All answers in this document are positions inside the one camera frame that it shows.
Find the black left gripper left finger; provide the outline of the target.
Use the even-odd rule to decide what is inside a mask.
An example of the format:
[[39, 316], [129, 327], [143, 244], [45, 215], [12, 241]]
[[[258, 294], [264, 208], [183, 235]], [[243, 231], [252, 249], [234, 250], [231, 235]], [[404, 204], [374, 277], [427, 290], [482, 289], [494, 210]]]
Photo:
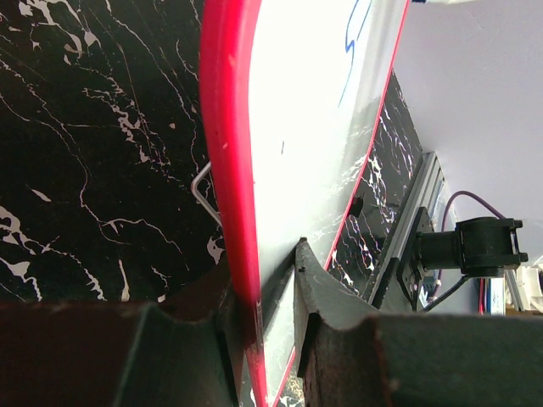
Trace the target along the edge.
[[4, 406], [235, 406], [244, 351], [227, 259], [162, 303], [1, 304]]

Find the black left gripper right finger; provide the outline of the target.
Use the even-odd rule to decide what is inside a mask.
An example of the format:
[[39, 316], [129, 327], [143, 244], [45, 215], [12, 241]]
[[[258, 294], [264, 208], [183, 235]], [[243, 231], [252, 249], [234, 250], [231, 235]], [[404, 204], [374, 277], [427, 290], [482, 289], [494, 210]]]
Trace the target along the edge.
[[539, 406], [538, 317], [382, 313], [294, 252], [297, 374], [309, 406]]

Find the pink framed whiteboard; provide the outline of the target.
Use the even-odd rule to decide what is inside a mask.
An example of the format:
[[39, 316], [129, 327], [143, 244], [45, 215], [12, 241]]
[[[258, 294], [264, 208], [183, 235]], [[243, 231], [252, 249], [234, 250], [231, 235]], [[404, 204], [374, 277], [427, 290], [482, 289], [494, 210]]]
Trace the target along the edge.
[[328, 266], [366, 167], [406, 1], [208, 1], [199, 93], [244, 330], [242, 406], [294, 361], [294, 248]]

